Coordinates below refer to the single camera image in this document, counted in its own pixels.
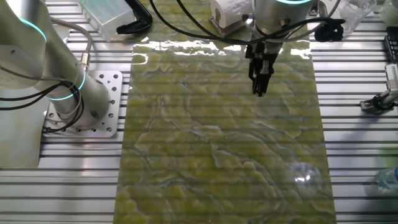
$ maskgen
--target plastic bottle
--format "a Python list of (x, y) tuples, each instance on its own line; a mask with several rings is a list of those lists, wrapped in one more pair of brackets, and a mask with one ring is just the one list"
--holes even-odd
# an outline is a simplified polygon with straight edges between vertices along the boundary
[(398, 190), (398, 167), (380, 171), (376, 182), (384, 191)]
[(398, 0), (386, 0), (379, 10), (380, 19), (389, 26), (398, 26)]

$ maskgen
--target black bracket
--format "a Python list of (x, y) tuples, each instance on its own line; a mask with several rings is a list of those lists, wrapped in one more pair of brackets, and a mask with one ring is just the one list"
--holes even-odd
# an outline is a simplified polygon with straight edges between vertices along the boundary
[(131, 7), (137, 20), (130, 24), (119, 26), (116, 32), (118, 34), (138, 34), (149, 29), (153, 19), (148, 10), (138, 0), (125, 1)]

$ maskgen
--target plastic container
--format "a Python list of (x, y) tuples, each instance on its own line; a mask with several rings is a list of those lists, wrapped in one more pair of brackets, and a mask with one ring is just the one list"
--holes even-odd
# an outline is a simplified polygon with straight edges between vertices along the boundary
[(389, 26), (398, 26), (398, 0), (386, 0), (379, 10), (380, 19)]
[(86, 20), (107, 42), (118, 36), (116, 29), (136, 20), (131, 7), (124, 0), (79, 0)]
[(340, 17), (346, 21), (343, 38), (351, 35), (375, 6), (376, 0), (343, 0), (339, 5)]
[(398, 190), (398, 167), (380, 171), (376, 182), (383, 191)]

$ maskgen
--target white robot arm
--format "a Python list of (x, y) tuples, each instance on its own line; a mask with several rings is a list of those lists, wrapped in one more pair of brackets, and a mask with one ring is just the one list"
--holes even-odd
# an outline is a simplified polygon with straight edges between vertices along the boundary
[(47, 95), (65, 123), (77, 113), (81, 101), (84, 111), (75, 126), (89, 126), (105, 115), (107, 88), (87, 74), (63, 43), (43, 0), (0, 0), (0, 30), (0, 88), (33, 86), (43, 91), (69, 80), (78, 87), (81, 100), (64, 86)]

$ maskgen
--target cable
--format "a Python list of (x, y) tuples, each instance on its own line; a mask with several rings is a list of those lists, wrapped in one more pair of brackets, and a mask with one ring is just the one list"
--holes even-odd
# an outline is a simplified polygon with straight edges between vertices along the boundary
[[(26, 79), (29, 79), (29, 80), (70, 82), (66, 78), (37, 78), (37, 77), (30, 77), (30, 76), (27, 76), (27, 75), (23, 75), (23, 74), (14, 72), (14, 71), (9, 70), (7, 68), (4, 68), (2, 66), (0, 66), (0, 70), (3, 70), (5, 72), (7, 72), (7, 73), (10, 73), (11, 75), (15, 75), (15, 76), (18, 76), (18, 77), (21, 77), (21, 78), (26, 78)], [(79, 74), (79, 68), (77, 68), (75, 79), (73, 80), (73, 84), (70, 85), (68, 90), (70, 90), (76, 84), (76, 81), (77, 81), (77, 78), (78, 78), (78, 74)], [(65, 91), (65, 90), (53, 91), (52, 93), (60, 93), (61, 91)]]
[(87, 37), (87, 39), (88, 39), (87, 48), (85, 50), (85, 53), (89, 53), (90, 52), (91, 46), (93, 45), (93, 38), (92, 38), (92, 36), (90, 35), (90, 33), (86, 29), (84, 29), (81, 26), (78, 26), (78, 25), (76, 25), (74, 23), (71, 23), (71, 22), (63, 21), (63, 20), (60, 20), (60, 19), (57, 19), (57, 18), (54, 18), (54, 17), (50, 17), (50, 18), (51, 18), (51, 21), (56, 23), (56, 24), (75, 29), (77, 31), (80, 31), (83, 35), (85, 35)]
[[(340, 4), (340, 1), (341, 1), (341, 0), (337, 0), (335, 6), (333, 6), (333, 8), (331, 9), (329, 15), (328, 15), (326, 18), (331, 18), (331, 16), (332, 16), (332, 15), (335, 13), (335, 11), (337, 10), (338, 5)], [(312, 33), (315, 32), (315, 31), (317, 31), (319, 28), (321, 28), (322, 25), (323, 25), (323, 23), (321, 22), (319, 25), (317, 25), (317, 26), (316, 26), (315, 28), (313, 28), (312, 30), (310, 30), (310, 31), (308, 31), (308, 32), (306, 32), (306, 33), (304, 33), (304, 34), (302, 34), (302, 35), (300, 35), (300, 36), (291, 38), (291, 39), (270, 39), (270, 40), (268, 40), (268, 41), (269, 41), (269, 42), (273, 42), (273, 43), (283, 43), (283, 42), (294, 42), (294, 41), (297, 41), (297, 40), (301, 40), (302, 38), (304, 38), (304, 37), (306, 37), (306, 36), (312, 34)]]
[(198, 35), (198, 34), (192, 34), (192, 33), (190, 33), (190, 32), (186, 32), (186, 31), (184, 31), (184, 30), (180, 30), (180, 29), (174, 27), (172, 24), (170, 24), (169, 22), (167, 22), (167, 21), (163, 18), (163, 16), (162, 16), (162, 15), (160, 14), (160, 12), (157, 10), (157, 8), (156, 8), (156, 6), (155, 6), (153, 0), (149, 0), (149, 3), (150, 3), (150, 6), (152, 6), (152, 8), (153, 8), (153, 10), (154, 10), (154, 12), (155, 12), (155, 14), (156, 14), (156, 16), (157, 16), (166, 26), (168, 26), (168, 27), (171, 28), (172, 30), (177, 31), (177, 32), (179, 32), (179, 33), (181, 33), (181, 34), (190, 36), (190, 37), (196, 37), (196, 38), (199, 38), (199, 39), (214, 40), (214, 38), (209, 37), (209, 36)]
[(50, 88), (40, 92), (41, 94), (36, 93), (36, 94), (30, 95), (30, 96), (25, 96), (25, 97), (20, 97), (20, 98), (0, 98), (0, 101), (21, 101), (21, 100), (27, 100), (29, 98), (33, 98), (33, 97), (38, 96), (38, 98), (36, 98), (34, 101), (31, 101), (31, 102), (26, 103), (24, 105), (13, 106), (13, 107), (9, 107), (9, 108), (0, 108), (0, 111), (19, 110), (19, 109), (26, 108), (28, 106), (32, 106), (33, 104), (37, 103), (39, 100), (41, 100), (43, 97), (45, 97), (52, 90), (58, 88), (59, 86), (68, 86), (68, 85), (65, 82), (61, 82), (59, 84), (53, 85)]
[(49, 88), (47, 88), (47, 89), (45, 89), (45, 90), (43, 90), (43, 91), (41, 91), (41, 92), (39, 92), (39, 93), (35, 93), (35, 94), (33, 94), (33, 95), (30, 95), (30, 96), (23, 96), (23, 97), (18, 97), (18, 98), (0, 98), (0, 101), (21, 101), (21, 100), (28, 100), (28, 99), (31, 99), (31, 98), (33, 98), (33, 97), (46, 94), (47, 92), (49, 92), (49, 90), (55, 89), (55, 88), (54, 88), (55, 86), (58, 87), (58, 86), (60, 86), (60, 85), (61, 85), (61, 83), (59, 83), (58, 85), (51, 86), (51, 87), (49, 87)]
[(70, 120), (70, 122), (67, 123), (64, 127), (58, 128), (58, 129), (51, 129), (51, 128), (44, 126), (42, 133), (56, 133), (59, 131), (63, 131), (65, 129), (73, 126), (81, 118), (81, 116), (83, 115), (83, 112), (84, 112), (84, 108), (85, 108), (84, 100), (81, 98), (79, 89), (76, 86), (74, 86), (73, 89), (71, 89), (71, 92), (76, 99), (77, 99), (77, 97), (80, 97), (81, 103), (79, 103), (79, 105), (81, 105), (81, 110), (80, 111), (78, 110), (79, 109), (79, 105), (78, 105), (77, 110), (75, 109), (75, 111), (76, 111), (75, 115)]
[(80, 104), (81, 104), (81, 100), (82, 100), (82, 97), (81, 97), (81, 95), (80, 95), (80, 97), (79, 97), (79, 103), (77, 104), (77, 106), (76, 106), (76, 108), (71, 112), (71, 113), (68, 113), (68, 114), (63, 114), (63, 113), (61, 113), (61, 112), (58, 112), (60, 115), (64, 115), (64, 116), (71, 116), (74, 112), (76, 112), (76, 110), (80, 107)]
[(58, 128), (58, 129), (51, 129), (51, 128), (48, 128), (48, 127), (43, 127), (44, 129), (43, 129), (42, 133), (56, 133), (56, 132), (59, 132), (59, 131), (63, 131), (65, 129), (67, 129), (67, 128), (70, 128), (71, 126), (73, 126), (81, 118), (81, 116), (83, 115), (84, 109), (85, 109), (85, 103), (84, 103), (84, 100), (81, 99), (81, 110), (80, 110), (80, 113), (75, 113), (74, 117), (72, 118), (72, 120), (68, 124), (66, 124), (62, 128)]
[(222, 37), (218, 37), (217, 35), (213, 34), (212, 32), (210, 32), (209, 30), (207, 30), (206, 28), (204, 28), (187, 10), (187, 8), (185, 8), (185, 6), (182, 4), (181, 0), (177, 0), (178, 5), (181, 7), (182, 11), (185, 13), (185, 15), (188, 16), (188, 18), (197, 26), (199, 27), (199, 29), (201, 29), (203, 32), (205, 32), (206, 34), (208, 34), (210, 37), (222, 41), (222, 42), (229, 42), (229, 41), (238, 41), (238, 42), (242, 42), (245, 45), (245, 41), (243, 40), (236, 40), (236, 39), (225, 39)]
[(14, 72), (14, 71), (12, 71), (12, 70), (10, 70), (10, 69), (7, 69), (7, 68), (4, 68), (4, 67), (2, 67), (2, 66), (0, 66), (0, 69), (3, 70), (3, 71), (5, 71), (5, 72), (7, 72), (7, 73), (10, 73), (11, 75), (15, 75), (15, 76), (18, 76), (18, 77), (21, 77), (21, 78), (26, 78), (26, 79), (29, 79), (29, 80), (36, 80), (36, 81), (60, 81), (60, 82), (62, 82), (62, 81), (68, 81), (68, 80), (65, 79), (65, 78), (37, 78), (37, 77), (29, 77), (29, 76), (27, 76), (27, 75), (22, 75), (22, 74), (20, 74), (20, 73)]
[(297, 28), (295, 31), (291, 32), (286, 39), (289, 39), (289, 37), (291, 37), (293, 34), (295, 34), (297, 31), (299, 31), (301, 28), (303, 28), (305, 25), (300, 26), (299, 28)]
[[(327, 18), (330, 18), (335, 11), (337, 10), (337, 7), (339, 5), (341, 0), (337, 0), (336, 4), (333, 6), (333, 9), (330, 11), (329, 15), (327, 16)], [(191, 19), (191, 21), (199, 28), (201, 29), (203, 32), (205, 32), (206, 34), (210, 35), (211, 37), (214, 37), (216, 40), (220, 40), (223, 41), (222, 38), (214, 35), (213, 33), (211, 33), (209, 30), (205, 29), (187, 10), (187, 8), (185, 8), (185, 6), (182, 4), (181, 0), (177, 0), (178, 5), (181, 7), (182, 11)], [(293, 39), (288, 39), (288, 37), (290, 37), (291, 35), (289, 35), (288, 37), (286, 37), (285, 39), (268, 39), (267, 41), (269, 42), (293, 42), (296, 40), (300, 40), (308, 35), (310, 35), (311, 33), (315, 32), (316, 30), (318, 30), (319, 28), (321, 28), (323, 23), (317, 25), (314, 29), (306, 32), (305, 34), (302, 34), (298, 37), (294, 37)]]
[[(182, 34), (188, 35), (188, 36), (190, 36), (190, 37), (196, 37), (196, 38), (201, 38), (201, 39), (210, 39), (210, 40), (215, 40), (215, 39), (216, 39), (216, 38), (210, 37), (210, 36), (203, 36), (203, 35), (192, 34), (192, 33), (189, 33), (189, 32), (186, 32), (186, 31), (183, 31), (183, 30), (180, 30), (180, 29), (174, 27), (173, 25), (169, 24), (169, 23), (160, 15), (159, 11), (158, 11), (158, 10), (156, 9), (156, 7), (155, 7), (155, 4), (154, 4), (153, 0), (149, 0), (149, 2), (150, 2), (150, 4), (151, 4), (152, 8), (154, 9), (155, 13), (156, 13), (157, 16), (159, 17), (159, 19), (160, 19), (163, 23), (165, 23), (168, 27), (170, 27), (171, 29), (173, 29), (173, 30), (175, 30), (175, 31), (177, 31), (177, 32), (180, 32), (180, 33), (182, 33)], [(277, 32), (274, 32), (274, 33), (272, 33), (272, 34), (270, 34), (270, 35), (268, 35), (268, 36), (266, 36), (266, 37), (261, 37), (261, 38), (256, 39), (256, 40), (251, 40), (251, 41), (245, 42), (245, 41), (243, 41), (243, 40), (237, 40), (237, 41), (235, 41), (234, 39), (222, 39), (221, 41), (224, 42), (224, 43), (227, 43), (227, 44), (234, 44), (234, 45), (249, 45), (249, 44), (256, 44), (256, 43), (258, 43), (258, 42), (262, 42), (262, 41), (265, 41), (265, 40), (268, 40), (268, 39), (275, 38), (275, 37), (277, 37), (278, 35), (283, 34), (284, 32), (287, 32), (287, 31), (289, 31), (289, 30), (291, 30), (291, 29), (294, 29), (294, 28), (296, 28), (296, 27), (298, 27), (298, 26), (301, 26), (301, 25), (304, 25), (304, 24), (308, 24), (308, 23), (310, 23), (310, 22), (323, 22), (323, 21), (334, 22), (335, 20), (334, 20), (334, 19), (331, 19), (331, 18), (328, 18), (328, 17), (326, 17), (326, 18), (313, 18), (313, 19), (307, 19), (307, 20), (300, 21), (300, 22), (297, 22), (297, 23), (295, 23), (295, 24), (292, 24), (292, 25), (290, 25), (290, 26), (288, 26), (288, 27), (286, 27), (286, 28), (283, 28), (283, 29), (281, 29), (281, 30), (278, 30)]]

